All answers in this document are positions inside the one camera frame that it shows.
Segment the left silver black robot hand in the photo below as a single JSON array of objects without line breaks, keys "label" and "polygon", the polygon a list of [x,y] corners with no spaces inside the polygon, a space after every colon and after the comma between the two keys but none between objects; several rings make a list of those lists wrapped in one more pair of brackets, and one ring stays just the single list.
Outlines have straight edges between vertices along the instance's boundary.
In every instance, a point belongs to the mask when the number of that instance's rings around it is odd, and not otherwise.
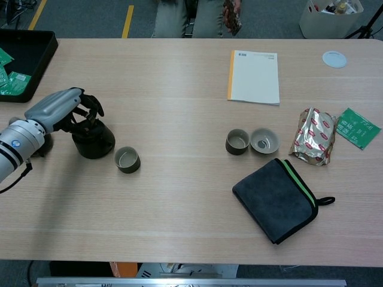
[{"label": "left silver black robot hand", "polygon": [[101,103],[78,87],[50,94],[25,112],[27,120],[40,123],[47,133],[63,130],[79,135],[96,126],[98,115],[104,116]]}]

